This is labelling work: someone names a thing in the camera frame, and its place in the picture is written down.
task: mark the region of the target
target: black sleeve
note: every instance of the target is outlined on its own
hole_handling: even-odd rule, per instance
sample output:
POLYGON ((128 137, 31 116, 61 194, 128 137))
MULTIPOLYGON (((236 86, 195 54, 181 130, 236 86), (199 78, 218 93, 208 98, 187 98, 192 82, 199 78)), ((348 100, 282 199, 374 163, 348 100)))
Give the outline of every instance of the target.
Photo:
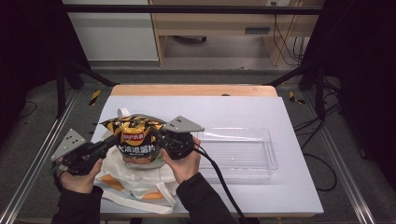
POLYGON ((193 224, 237 223, 201 173, 181 183, 177 188, 177 196, 190 212, 193 224))
POLYGON ((58 202, 59 211, 52 224, 100 223, 100 202, 103 190, 93 186, 91 194, 76 193, 64 189, 58 202))

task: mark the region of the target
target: chip bag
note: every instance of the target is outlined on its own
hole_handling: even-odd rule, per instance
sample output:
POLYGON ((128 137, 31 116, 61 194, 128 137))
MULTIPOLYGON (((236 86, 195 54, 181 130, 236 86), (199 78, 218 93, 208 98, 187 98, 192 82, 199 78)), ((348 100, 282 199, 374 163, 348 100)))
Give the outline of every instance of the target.
POLYGON ((130 168, 150 169, 163 164, 160 148, 151 130, 160 130, 166 122, 146 115, 109 119, 101 124, 120 139, 119 151, 130 168))

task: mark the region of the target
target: white cabinet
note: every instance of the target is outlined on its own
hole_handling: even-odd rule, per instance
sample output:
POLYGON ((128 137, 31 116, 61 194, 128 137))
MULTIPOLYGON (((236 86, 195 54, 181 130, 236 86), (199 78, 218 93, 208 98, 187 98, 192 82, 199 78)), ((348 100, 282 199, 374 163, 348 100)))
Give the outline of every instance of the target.
MULTIPOLYGON (((146 0, 63 0, 64 4, 147 5, 146 0)), ((149 13, 69 13, 90 62, 158 61, 149 13)))

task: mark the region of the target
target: clear plastic tray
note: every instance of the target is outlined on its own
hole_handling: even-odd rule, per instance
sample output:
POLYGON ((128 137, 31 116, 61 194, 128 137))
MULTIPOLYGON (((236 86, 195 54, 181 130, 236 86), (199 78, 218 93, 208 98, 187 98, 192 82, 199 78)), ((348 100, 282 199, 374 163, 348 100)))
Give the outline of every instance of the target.
MULTIPOLYGON (((259 128, 205 128, 194 133, 201 147, 216 162, 224 180, 231 184, 262 184, 277 169, 271 136, 259 128)), ((219 183, 210 161, 201 158, 200 172, 209 183, 219 183)))

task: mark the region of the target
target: white table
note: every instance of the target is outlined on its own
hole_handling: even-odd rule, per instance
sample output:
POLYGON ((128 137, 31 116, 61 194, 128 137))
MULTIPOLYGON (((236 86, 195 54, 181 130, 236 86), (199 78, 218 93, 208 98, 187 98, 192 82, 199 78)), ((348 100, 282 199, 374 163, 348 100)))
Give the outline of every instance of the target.
MULTIPOLYGON (((223 89, 220 92, 232 90, 234 87, 231 86, 230 89, 223 89)), ((315 214, 323 213, 282 98, 273 94, 270 94, 271 96, 252 96, 250 94, 250 96, 233 95, 231 97, 180 96, 177 93, 172 95, 166 92, 165 95, 144 94, 112 93, 106 102, 99 122, 115 118, 119 108, 128 108, 132 114, 146 114, 168 121, 182 115, 204 127, 266 128, 271 134, 278 168, 272 171, 270 178, 264 180, 260 185, 228 185, 241 210, 247 217, 312 217, 315 214)), ((99 141, 105 132, 106 128, 98 125, 92 141, 99 141)), ((212 186, 230 211, 236 215, 222 186, 217 184, 212 186)), ((166 215, 167 217, 186 217, 188 215, 180 201, 177 203, 175 212, 166 215)), ((106 217, 163 216, 122 207, 107 200, 102 200, 101 214, 106 217)))

